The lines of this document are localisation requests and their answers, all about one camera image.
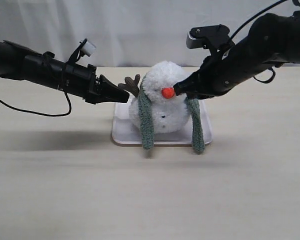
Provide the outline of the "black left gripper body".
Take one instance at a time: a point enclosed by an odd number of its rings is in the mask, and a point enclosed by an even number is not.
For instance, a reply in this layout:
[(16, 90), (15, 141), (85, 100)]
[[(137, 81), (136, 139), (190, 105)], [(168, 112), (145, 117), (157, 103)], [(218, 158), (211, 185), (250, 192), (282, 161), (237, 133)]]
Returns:
[(98, 104), (102, 102), (99, 87), (99, 80), (96, 76), (97, 67), (88, 64), (82, 66), (79, 64), (74, 65), (72, 71), (72, 90), (73, 94), (81, 97), (86, 103)]

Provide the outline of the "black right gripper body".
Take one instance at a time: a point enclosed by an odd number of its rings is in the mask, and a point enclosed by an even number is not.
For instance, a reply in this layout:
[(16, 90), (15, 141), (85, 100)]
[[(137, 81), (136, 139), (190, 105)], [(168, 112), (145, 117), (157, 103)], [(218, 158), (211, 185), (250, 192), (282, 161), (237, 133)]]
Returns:
[(212, 58), (212, 56), (207, 56), (199, 69), (190, 74), (190, 99), (211, 99), (223, 96), (230, 91), (229, 89), (217, 90), (214, 86), (217, 83), (217, 75), (213, 70), (216, 64)]

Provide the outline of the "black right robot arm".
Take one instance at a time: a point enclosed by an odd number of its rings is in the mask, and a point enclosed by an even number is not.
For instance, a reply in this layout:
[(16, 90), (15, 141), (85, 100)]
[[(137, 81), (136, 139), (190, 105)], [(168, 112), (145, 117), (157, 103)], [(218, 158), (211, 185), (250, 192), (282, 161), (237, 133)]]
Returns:
[[(208, 49), (200, 68), (173, 88), (176, 95), (190, 99), (211, 99), (227, 94), (239, 84), (271, 71), (266, 84), (276, 76), (275, 68), (285, 64), (300, 65), (300, 9), (290, 16), (268, 11), (277, 1), (248, 19), (253, 22), (247, 36), (238, 43), (223, 24), (193, 27), (187, 34), (189, 49)], [(293, 4), (300, 8), (298, 0)]]

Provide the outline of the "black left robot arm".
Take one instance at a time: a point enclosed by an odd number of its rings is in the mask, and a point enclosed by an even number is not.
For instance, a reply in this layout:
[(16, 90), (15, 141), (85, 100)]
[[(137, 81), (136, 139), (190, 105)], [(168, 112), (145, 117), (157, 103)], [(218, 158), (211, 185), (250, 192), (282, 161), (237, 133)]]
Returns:
[(81, 97), (90, 104), (127, 103), (130, 94), (96, 75), (96, 66), (79, 65), (84, 56), (91, 56), (96, 46), (87, 38), (80, 41), (67, 61), (55, 59), (54, 53), (39, 53), (18, 43), (0, 41), (0, 78), (29, 81), (67, 94)]

